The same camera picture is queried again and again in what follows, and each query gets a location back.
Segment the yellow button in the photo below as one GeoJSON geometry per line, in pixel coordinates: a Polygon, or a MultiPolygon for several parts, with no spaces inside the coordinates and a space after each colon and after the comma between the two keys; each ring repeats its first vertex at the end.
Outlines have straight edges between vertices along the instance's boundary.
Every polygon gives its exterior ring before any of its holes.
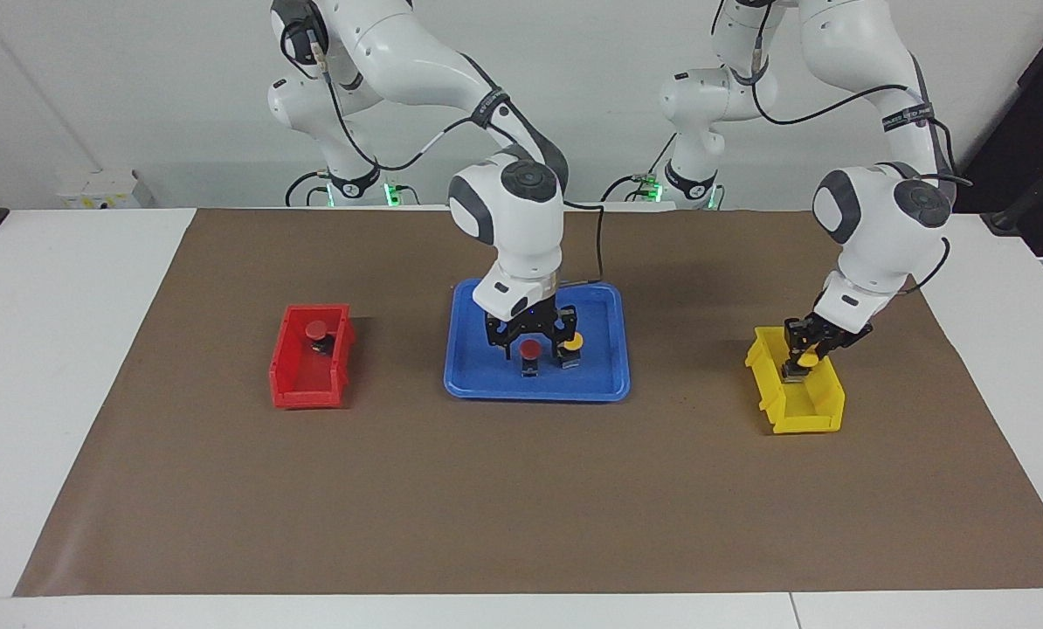
{"type": "Polygon", "coordinates": [[[819,356],[817,356],[817,353],[815,350],[809,350],[808,353],[806,353],[804,356],[801,357],[800,361],[798,361],[798,365],[805,367],[805,369],[811,369],[812,367],[819,365],[819,363],[820,363],[820,358],[819,356]]]}
{"type": "Polygon", "coordinates": [[[561,343],[561,346],[568,352],[580,352],[584,346],[584,335],[577,333],[572,340],[561,343]]]}

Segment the brown paper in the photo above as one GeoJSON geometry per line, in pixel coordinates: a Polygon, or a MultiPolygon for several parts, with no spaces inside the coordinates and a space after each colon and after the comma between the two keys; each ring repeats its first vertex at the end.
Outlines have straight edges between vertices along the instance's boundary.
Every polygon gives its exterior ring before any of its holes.
{"type": "Polygon", "coordinates": [[[633,391],[535,406],[443,389],[451,288],[493,258],[448,215],[200,211],[16,594],[1043,586],[1040,499],[921,297],[836,355],[841,433],[771,437],[752,328],[807,314],[838,247],[801,214],[607,228],[633,391]],[[330,303],[350,409],[273,410],[283,311],[330,303]]]}

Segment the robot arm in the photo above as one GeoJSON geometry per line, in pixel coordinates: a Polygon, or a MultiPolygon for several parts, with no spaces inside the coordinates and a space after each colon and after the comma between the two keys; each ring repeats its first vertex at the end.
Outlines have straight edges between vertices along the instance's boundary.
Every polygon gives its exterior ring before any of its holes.
{"type": "MultiPolygon", "coordinates": [[[[367,164],[346,142],[326,88],[302,77],[287,76],[269,88],[269,111],[286,127],[307,132],[319,144],[326,162],[329,195],[339,207],[385,203],[382,171],[367,164]]],[[[359,147],[368,144],[348,123],[359,147]]]]}
{"type": "MultiPolygon", "coordinates": [[[[319,67],[306,74],[326,79],[322,69],[334,64],[341,80],[361,80],[380,99],[453,106],[489,132],[503,151],[461,171],[448,193],[455,222],[498,248],[498,261],[475,299],[502,321],[528,314],[535,304],[552,304],[561,265],[567,163],[505,89],[468,56],[427,32],[407,0],[276,0],[273,16],[287,55],[301,68],[319,67]]],[[[348,116],[354,112],[346,104],[350,91],[342,82],[339,89],[339,104],[348,116]]],[[[334,138],[331,128],[338,126],[329,120],[325,128],[334,138]]]]}
{"type": "Polygon", "coordinates": [[[872,331],[869,321],[922,260],[937,256],[955,186],[944,159],[921,69],[895,31],[886,0],[734,0],[721,5],[712,39],[724,67],[677,75],[662,94],[678,130],[665,168],[670,194],[697,207],[714,183],[723,139],[712,124],[762,116],[777,99],[767,51],[785,8],[801,13],[804,58],[814,75],[870,93],[894,161],[828,174],[814,215],[844,247],[812,314],[786,321],[785,379],[802,379],[829,352],[872,331]]]}

